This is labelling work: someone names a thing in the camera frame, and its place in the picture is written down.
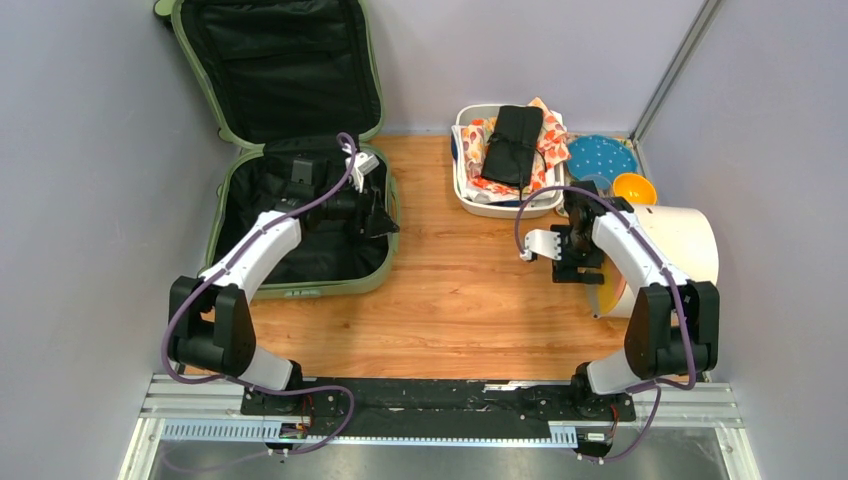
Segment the green hard-shell suitcase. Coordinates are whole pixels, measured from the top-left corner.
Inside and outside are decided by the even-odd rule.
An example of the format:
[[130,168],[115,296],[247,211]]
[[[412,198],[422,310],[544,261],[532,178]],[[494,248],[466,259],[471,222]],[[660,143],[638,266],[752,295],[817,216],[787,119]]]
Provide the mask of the green hard-shell suitcase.
[[[382,90],[365,5],[360,1],[158,1],[218,125],[239,148],[219,185],[205,263],[213,260],[222,209],[237,168],[259,158],[346,159],[337,136],[387,166],[387,204],[400,223],[397,182],[372,144],[383,125]],[[265,298],[349,294],[278,295]]]

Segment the black pouch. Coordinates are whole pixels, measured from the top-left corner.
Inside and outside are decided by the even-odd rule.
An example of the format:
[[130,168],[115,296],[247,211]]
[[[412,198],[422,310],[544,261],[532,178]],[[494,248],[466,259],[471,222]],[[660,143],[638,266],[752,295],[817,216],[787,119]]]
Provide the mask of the black pouch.
[[543,118],[539,107],[502,106],[487,143],[481,177],[518,190],[527,187]]

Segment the floral orange print cloth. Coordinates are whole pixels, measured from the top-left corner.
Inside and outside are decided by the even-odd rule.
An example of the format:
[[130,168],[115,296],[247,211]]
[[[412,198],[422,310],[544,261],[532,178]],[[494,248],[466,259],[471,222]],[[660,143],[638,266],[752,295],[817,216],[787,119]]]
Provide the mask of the floral orange print cloth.
[[460,125],[467,196],[478,203],[521,200],[553,184],[571,158],[567,128],[540,98],[499,105]]

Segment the cream cylindrical container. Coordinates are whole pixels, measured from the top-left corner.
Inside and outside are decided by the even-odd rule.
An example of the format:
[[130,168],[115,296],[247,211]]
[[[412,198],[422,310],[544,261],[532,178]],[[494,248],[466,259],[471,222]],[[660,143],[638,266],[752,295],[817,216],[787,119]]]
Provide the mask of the cream cylindrical container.
[[[690,208],[642,204],[634,205],[633,209],[646,236],[673,265],[695,281],[715,283],[718,280],[717,245],[710,223],[702,212]],[[609,259],[617,268],[609,256],[605,256],[603,262],[605,259]],[[633,310],[635,294],[629,286],[628,289],[632,295]]]

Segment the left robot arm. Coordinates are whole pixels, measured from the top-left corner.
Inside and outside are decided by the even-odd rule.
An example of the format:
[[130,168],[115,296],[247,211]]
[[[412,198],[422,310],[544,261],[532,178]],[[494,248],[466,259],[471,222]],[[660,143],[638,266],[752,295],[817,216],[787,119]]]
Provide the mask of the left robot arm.
[[261,292],[377,287],[399,230],[389,184],[386,164],[371,153],[259,158],[237,168],[212,263],[171,287],[165,360],[267,390],[280,414],[299,411],[306,398],[299,365],[259,344],[250,302]]

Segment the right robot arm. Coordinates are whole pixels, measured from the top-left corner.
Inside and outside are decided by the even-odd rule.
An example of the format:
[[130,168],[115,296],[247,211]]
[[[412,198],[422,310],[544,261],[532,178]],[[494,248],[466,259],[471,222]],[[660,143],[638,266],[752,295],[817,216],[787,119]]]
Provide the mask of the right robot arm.
[[540,231],[540,246],[526,234],[525,246],[550,258],[555,281],[622,285],[630,300],[622,347],[576,370],[572,409],[593,419],[612,395],[692,389],[719,359],[719,259],[707,216],[604,198],[586,182],[561,190],[568,224]]

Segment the white plastic tub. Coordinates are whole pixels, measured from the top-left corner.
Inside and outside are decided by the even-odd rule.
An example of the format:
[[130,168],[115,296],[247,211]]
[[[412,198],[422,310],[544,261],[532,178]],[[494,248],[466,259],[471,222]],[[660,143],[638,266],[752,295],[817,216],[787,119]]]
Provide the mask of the white plastic tub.
[[[465,156],[461,145],[461,127],[469,125],[475,118],[496,116],[500,107],[501,104],[475,104],[466,106],[457,113],[450,135],[453,158],[452,187],[459,204],[468,213],[481,217],[513,219],[520,207],[518,200],[484,204],[472,201],[465,193]],[[535,197],[525,208],[523,217],[542,217],[561,206],[562,202],[563,193],[561,191],[541,194]]]

